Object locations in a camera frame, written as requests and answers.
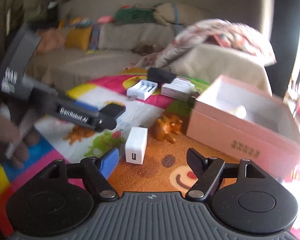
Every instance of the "finger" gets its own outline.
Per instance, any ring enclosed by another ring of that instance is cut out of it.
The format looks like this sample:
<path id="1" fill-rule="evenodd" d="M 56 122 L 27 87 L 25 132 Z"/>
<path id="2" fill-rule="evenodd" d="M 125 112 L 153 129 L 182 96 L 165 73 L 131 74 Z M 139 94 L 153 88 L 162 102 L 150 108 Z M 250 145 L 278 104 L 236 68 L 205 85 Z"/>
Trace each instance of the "finger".
<path id="1" fill-rule="evenodd" d="M 19 161 L 15 156 L 11 158 L 12 165 L 17 169 L 23 168 L 23 162 Z"/>
<path id="2" fill-rule="evenodd" d="M 19 161 L 24 162 L 29 159 L 29 149 L 27 145 L 21 142 L 13 153 L 13 156 Z"/>
<path id="3" fill-rule="evenodd" d="M 13 143 L 20 137 L 18 127 L 0 115 L 0 141 Z"/>
<path id="4" fill-rule="evenodd" d="M 29 147 L 36 145 L 40 141 L 40 134 L 32 128 L 23 140 Z"/>

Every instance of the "yellow pillow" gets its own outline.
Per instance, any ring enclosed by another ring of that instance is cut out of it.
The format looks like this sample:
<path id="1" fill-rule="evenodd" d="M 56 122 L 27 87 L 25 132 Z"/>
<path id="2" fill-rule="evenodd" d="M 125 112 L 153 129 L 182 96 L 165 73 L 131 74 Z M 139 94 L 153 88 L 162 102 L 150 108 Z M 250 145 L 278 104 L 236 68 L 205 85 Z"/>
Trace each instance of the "yellow pillow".
<path id="1" fill-rule="evenodd" d="M 90 43 L 92 27 L 75 28 L 69 31 L 65 47 L 87 50 Z"/>

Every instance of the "crosshair logo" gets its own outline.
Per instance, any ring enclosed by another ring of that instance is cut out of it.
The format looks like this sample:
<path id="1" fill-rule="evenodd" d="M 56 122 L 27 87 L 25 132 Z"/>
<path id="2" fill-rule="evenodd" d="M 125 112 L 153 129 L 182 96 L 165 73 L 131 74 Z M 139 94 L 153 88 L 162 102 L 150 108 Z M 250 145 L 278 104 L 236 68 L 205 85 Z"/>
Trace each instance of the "crosshair logo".
<path id="1" fill-rule="evenodd" d="M 148 198 L 150 198 L 150 199 L 155 199 L 157 196 L 156 195 L 153 195 L 153 194 L 151 194 L 151 195 L 149 195 L 148 196 Z"/>

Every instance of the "open cardboard box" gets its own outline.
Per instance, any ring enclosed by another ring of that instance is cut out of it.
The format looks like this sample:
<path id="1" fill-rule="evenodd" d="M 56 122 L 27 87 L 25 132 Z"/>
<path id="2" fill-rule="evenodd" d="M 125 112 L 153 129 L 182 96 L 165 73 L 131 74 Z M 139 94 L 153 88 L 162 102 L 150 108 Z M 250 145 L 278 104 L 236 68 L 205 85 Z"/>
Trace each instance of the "open cardboard box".
<path id="1" fill-rule="evenodd" d="M 240 106 L 246 109 L 244 119 L 228 113 Z M 239 160 L 251 159 L 280 179 L 300 161 L 300 133 L 288 106 L 225 76 L 197 98 L 187 136 Z"/>

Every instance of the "black gripper pad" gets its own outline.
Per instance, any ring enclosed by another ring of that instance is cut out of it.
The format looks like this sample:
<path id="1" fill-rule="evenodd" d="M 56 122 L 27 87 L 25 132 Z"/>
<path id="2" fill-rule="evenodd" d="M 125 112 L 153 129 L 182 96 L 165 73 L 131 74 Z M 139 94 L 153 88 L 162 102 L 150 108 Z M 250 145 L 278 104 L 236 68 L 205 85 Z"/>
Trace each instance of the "black gripper pad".
<path id="1" fill-rule="evenodd" d="M 296 240 L 289 232 L 247 236 L 220 225 L 205 204 L 190 202 L 179 192 L 125 192 L 121 199 L 102 203 L 90 219 L 69 233 L 49 238 L 15 233 L 12 240 Z"/>

